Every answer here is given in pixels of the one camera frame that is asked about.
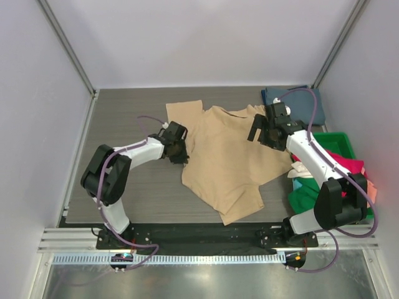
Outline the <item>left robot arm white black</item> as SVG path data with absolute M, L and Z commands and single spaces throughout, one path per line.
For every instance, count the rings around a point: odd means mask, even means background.
M 186 164 L 189 156 L 185 139 L 188 129 L 172 121 L 164 123 L 158 133 L 121 147 L 100 145 L 80 185 L 96 203 L 110 241 L 119 249 L 136 246 L 132 240 L 130 219 L 125 213 L 122 196 L 130 171 L 150 161 L 168 158 L 173 164 Z

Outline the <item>beige t shirt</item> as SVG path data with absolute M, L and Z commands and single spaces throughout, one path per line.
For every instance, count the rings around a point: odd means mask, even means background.
M 248 140 L 254 117 L 263 115 L 264 107 L 204 110 L 202 101 L 196 100 L 168 103 L 166 111 L 169 121 L 188 130 L 183 185 L 218 211 L 224 225 L 263 209 L 260 186 L 291 168 L 288 152 Z

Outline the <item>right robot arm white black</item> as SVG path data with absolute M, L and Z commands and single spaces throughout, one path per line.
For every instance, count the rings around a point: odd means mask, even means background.
M 254 117 L 248 140 L 299 158 L 315 179 L 319 194 L 308 211 L 282 221 L 281 239 L 293 247 L 317 230 L 331 230 L 364 220 L 368 203 L 367 179 L 341 166 L 300 121 L 291 120 L 284 103 L 265 107 Z

